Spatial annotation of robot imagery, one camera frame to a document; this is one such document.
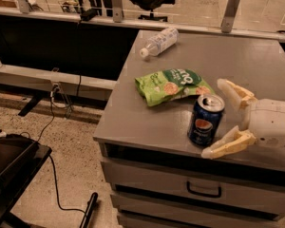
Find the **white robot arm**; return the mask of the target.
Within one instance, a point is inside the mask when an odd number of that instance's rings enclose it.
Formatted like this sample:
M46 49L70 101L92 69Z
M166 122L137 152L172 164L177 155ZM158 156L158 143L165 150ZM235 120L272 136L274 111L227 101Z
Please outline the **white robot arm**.
M285 102L258 100L248 89L226 79L218 79L217 85L234 110L242 113L242 122L241 126L236 125L220 140L206 147L201 152L204 159L234 154L254 144L285 147Z

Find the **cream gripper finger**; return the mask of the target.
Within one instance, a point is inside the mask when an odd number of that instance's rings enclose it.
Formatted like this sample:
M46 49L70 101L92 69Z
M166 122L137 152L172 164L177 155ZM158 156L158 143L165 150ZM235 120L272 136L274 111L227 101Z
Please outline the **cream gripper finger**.
M204 148L201 152L201 156L204 159L217 159L240 152L256 141L256 136L250 130L240 131L238 126L235 126L220 140Z
M234 110L246 108L257 100L255 94L248 89L226 79L217 80L218 89L227 97Z

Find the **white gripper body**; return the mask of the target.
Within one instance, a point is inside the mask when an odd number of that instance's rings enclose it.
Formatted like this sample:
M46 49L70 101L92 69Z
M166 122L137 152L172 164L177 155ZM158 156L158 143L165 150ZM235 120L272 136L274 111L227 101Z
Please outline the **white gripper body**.
M244 111L243 128L256 136L256 145L285 147L285 102L262 99L250 103Z

